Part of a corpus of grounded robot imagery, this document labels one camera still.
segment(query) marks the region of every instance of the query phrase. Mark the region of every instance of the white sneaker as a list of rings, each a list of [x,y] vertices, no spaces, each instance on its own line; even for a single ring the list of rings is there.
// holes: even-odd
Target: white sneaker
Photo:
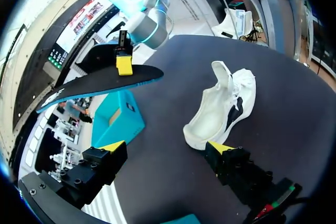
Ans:
[[[183,127],[187,144],[197,150],[205,150],[208,141],[223,144],[232,127],[251,114],[256,98],[256,80],[250,70],[231,74],[222,61],[211,65],[218,82],[203,91],[198,112]]]

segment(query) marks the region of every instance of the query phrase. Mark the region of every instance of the insole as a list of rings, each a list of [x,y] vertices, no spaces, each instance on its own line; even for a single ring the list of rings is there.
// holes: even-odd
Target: insole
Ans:
[[[133,75],[120,76],[115,66],[107,67],[72,80],[49,92],[38,104],[40,113],[62,101],[92,97],[148,84],[163,77],[163,72],[153,66],[132,65]]]

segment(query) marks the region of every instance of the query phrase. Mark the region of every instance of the bolt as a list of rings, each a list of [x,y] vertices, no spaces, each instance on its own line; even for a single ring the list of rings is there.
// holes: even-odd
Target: bolt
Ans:
[[[74,181],[74,183],[75,183],[75,185],[78,186],[78,185],[82,184],[82,180],[79,179],[79,178],[76,178],[75,181]]]
[[[34,196],[36,194],[36,190],[35,189],[32,189],[29,191],[30,195]]]
[[[95,169],[95,168],[97,168],[98,164],[93,163],[93,164],[91,164],[90,166],[91,166],[92,169]]]
[[[61,177],[64,177],[67,175],[67,172],[65,170],[62,170],[59,175],[61,175]]]

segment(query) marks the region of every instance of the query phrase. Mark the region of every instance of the green light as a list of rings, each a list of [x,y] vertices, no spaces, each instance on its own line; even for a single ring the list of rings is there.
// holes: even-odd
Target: green light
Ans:
[[[271,206],[272,206],[273,208],[276,208],[276,207],[279,206],[279,204],[275,201],[275,202],[273,202],[273,203],[271,204]]]

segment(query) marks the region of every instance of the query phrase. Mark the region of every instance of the black table surface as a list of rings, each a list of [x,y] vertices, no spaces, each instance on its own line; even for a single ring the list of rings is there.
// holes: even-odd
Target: black table surface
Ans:
[[[222,186],[182,128],[197,112],[202,92],[216,83],[211,62],[235,72],[250,69],[257,94],[252,114],[236,124],[226,145],[243,146],[274,182],[288,177],[317,187],[330,158],[336,95],[313,71],[267,47],[209,36],[174,36],[147,62],[162,80],[132,89],[145,129],[128,145],[129,159],[115,186],[128,223],[161,223],[195,214],[201,223],[241,223],[249,212]],[[287,217],[300,206],[293,206]]]

